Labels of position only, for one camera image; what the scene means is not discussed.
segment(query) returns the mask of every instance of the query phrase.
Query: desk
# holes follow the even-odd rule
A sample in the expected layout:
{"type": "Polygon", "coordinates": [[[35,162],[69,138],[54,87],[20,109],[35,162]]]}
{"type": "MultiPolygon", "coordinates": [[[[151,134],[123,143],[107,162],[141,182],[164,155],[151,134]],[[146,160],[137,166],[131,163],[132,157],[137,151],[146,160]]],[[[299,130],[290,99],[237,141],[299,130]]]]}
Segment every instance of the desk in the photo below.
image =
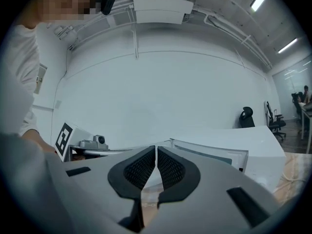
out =
{"type": "Polygon", "coordinates": [[[303,134],[304,134],[304,118],[305,116],[308,117],[310,121],[310,128],[309,128],[309,141],[308,141],[308,147],[307,147],[307,154],[309,153],[310,146],[311,146],[311,137],[312,137],[312,111],[307,111],[303,108],[302,110],[302,133],[301,133],[301,139],[303,139],[303,134]]]}

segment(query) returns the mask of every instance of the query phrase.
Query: white desk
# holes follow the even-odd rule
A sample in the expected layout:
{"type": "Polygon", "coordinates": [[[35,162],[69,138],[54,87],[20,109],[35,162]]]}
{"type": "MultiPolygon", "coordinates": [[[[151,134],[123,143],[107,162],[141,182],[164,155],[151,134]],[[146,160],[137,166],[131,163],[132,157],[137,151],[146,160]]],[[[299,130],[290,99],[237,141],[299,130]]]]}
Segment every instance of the white desk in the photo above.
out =
{"type": "Polygon", "coordinates": [[[308,141],[308,146],[307,146],[307,154],[309,153],[310,146],[311,146],[311,137],[312,137],[312,111],[307,111],[303,108],[302,110],[302,132],[301,132],[301,139],[303,139],[303,134],[304,134],[304,118],[305,116],[309,118],[310,121],[310,128],[309,128],[309,141],[308,141]]]}

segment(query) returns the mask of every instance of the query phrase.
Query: ceiling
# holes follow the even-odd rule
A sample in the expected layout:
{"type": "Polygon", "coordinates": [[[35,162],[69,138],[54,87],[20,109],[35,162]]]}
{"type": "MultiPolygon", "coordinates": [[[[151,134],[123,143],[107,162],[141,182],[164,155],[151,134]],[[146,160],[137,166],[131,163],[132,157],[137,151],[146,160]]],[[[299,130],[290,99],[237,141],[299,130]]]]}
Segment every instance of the ceiling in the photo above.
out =
{"type": "MultiPolygon", "coordinates": [[[[197,7],[222,15],[245,34],[250,35],[250,39],[259,46],[272,66],[291,54],[292,50],[310,47],[305,32],[282,0],[265,0],[256,12],[250,7],[253,0],[190,1],[194,2],[197,7]],[[278,54],[278,50],[295,38],[298,38],[295,45],[278,54]]],[[[115,4],[120,5],[127,2],[132,2],[132,0],[117,0],[115,4]]],[[[192,13],[192,17],[196,17],[196,12],[192,13]]],[[[80,30],[81,25],[76,25],[74,28],[79,30],[79,39],[85,39],[103,29],[112,27],[111,22],[107,19],[90,24],[83,30],[80,30]]],[[[126,23],[130,23],[127,11],[123,10],[114,15],[115,26],[126,23]]]]}

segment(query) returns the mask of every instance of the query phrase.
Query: white wall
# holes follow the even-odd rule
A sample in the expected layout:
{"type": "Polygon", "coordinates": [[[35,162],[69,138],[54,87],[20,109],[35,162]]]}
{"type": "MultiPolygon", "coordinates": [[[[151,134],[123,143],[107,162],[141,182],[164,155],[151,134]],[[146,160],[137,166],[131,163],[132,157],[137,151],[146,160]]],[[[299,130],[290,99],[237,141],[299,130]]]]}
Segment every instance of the white wall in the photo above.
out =
{"type": "Polygon", "coordinates": [[[34,94],[33,112],[37,117],[41,137],[50,143],[53,103],[58,82],[66,72],[67,46],[44,23],[37,27],[37,41],[40,63],[48,69],[39,95],[34,94]]]}
{"type": "Polygon", "coordinates": [[[64,120],[105,135],[111,148],[235,128],[244,106],[256,125],[266,124],[267,77],[235,40],[194,25],[139,25],[137,35],[138,60],[127,27],[73,53],[58,87],[53,141],[64,120]]]}

